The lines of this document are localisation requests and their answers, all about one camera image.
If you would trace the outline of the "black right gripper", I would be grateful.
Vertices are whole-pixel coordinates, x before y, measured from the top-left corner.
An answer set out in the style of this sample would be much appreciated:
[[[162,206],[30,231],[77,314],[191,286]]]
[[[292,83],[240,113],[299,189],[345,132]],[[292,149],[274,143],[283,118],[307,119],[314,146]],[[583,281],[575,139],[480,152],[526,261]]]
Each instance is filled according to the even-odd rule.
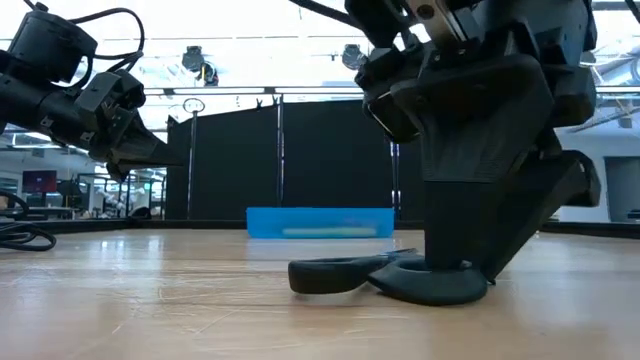
[[[477,264],[489,281],[562,206],[596,207],[600,180],[554,131],[581,125],[596,89],[592,0],[424,0],[431,37],[394,103],[422,137],[425,255]],[[496,183],[513,178],[498,208]]]

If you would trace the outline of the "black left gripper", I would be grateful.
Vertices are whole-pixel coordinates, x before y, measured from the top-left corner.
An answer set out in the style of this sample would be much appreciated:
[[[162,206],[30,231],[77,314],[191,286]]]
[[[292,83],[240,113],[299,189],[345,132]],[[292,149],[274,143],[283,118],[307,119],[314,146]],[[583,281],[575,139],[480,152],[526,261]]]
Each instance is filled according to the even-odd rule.
[[[108,174],[123,181],[134,169],[148,166],[181,166],[183,157],[149,131],[137,111],[115,108],[104,113],[101,92],[94,78],[74,101],[85,126],[81,141],[89,156],[106,165]]]

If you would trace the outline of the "black-handled scissors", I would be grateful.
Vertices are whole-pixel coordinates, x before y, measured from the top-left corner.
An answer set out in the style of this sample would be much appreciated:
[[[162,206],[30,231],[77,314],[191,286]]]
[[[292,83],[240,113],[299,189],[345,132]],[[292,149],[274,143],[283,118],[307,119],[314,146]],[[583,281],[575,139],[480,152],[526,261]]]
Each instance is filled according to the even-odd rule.
[[[365,283],[396,300],[427,306],[475,302],[489,281],[470,263],[453,270],[433,270],[415,248],[372,256],[296,260],[288,264],[289,285],[305,295],[336,294]]]

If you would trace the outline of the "blue plastic supply box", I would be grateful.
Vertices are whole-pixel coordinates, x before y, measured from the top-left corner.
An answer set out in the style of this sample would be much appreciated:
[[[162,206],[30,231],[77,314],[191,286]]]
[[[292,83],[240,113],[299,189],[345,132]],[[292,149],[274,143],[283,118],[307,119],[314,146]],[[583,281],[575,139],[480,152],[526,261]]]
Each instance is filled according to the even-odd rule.
[[[389,238],[392,208],[250,207],[247,232],[260,239]]]

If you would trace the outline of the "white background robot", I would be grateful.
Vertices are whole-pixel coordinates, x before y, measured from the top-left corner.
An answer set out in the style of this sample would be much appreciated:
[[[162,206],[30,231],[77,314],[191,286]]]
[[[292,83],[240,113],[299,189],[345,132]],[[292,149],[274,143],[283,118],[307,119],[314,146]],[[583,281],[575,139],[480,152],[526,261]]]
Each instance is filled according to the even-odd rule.
[[[144,187],[108,186],[94,191],[95,205],[102,218],[116,218],[132,215],[139,208],[149,206],[149,191]]]

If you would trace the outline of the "black room divider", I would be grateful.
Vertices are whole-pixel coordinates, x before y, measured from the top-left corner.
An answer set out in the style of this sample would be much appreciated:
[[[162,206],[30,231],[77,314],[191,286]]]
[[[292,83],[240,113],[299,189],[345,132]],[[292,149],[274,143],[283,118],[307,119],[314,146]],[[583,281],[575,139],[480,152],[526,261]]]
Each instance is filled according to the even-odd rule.
[[[187,219],[191,120],[174,125],[165,215]],[[380,208],[400,194],[400,218],[424,215],[420,145],[391,145],[355,101],[286,103],[198,119],[192,220],[241,221],[249,207]]]

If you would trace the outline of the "black ceiling spotlight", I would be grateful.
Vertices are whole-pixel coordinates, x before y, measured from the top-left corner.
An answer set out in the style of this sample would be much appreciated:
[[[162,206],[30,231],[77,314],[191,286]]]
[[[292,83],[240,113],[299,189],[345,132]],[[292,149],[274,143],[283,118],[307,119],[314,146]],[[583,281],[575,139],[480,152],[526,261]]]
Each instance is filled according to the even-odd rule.
[[[357,71],[367,60],[367,55],[362,52],[359,44],[346,44],[344,46],[341,62],[347,69]]]
[[[202,47],[198,45],[187,46],[186,51],[182,54],[181,63],[186,70],[192,73],[199,72],[205,63]]]

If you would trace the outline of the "dark red monitor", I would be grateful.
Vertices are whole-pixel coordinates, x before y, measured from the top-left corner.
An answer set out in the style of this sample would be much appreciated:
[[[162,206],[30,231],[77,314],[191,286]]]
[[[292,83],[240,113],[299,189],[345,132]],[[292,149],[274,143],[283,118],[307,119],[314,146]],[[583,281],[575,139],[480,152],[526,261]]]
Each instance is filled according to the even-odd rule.
[[[56,170],[27,170],[22,172],[24,193],[55,193],[57,191]]]

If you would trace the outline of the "grey door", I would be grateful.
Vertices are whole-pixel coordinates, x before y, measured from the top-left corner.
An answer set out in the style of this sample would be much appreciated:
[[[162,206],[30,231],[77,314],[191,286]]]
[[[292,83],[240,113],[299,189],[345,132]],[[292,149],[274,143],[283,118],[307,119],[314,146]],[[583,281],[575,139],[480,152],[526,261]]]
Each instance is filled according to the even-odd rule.
[[[607,207],[611,222],[635,222],[640,212],[640,157],[605,157]]]

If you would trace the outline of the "black aluminium table frame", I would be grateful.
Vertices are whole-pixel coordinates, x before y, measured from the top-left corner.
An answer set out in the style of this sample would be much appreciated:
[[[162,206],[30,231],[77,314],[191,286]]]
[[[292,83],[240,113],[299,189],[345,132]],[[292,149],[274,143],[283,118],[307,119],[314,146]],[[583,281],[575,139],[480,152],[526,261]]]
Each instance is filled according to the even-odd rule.
[[[48,220],[34,221],[34,224],[52,234],[72,234],[84,232],[116,231],[130,229],[204,229],[204,230],[245,230],[245,221],[218,220]],[[638,223],[587,223],[587,222],[547,222],[539,227],[541,232],[555,234],[585,235],[640,240]]]

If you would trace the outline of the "grey ceiling rail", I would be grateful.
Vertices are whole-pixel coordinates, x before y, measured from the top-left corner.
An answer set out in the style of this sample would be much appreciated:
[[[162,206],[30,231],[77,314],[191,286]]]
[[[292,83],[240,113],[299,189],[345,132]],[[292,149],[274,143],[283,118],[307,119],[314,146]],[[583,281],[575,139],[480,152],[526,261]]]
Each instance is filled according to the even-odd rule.
[[[151,95],[261,95],[261,94],[336,94],[361,95],[358,87],[334,86],[284,86],[284,87],[181,87],[181,88],[146,88],[144,93]]]

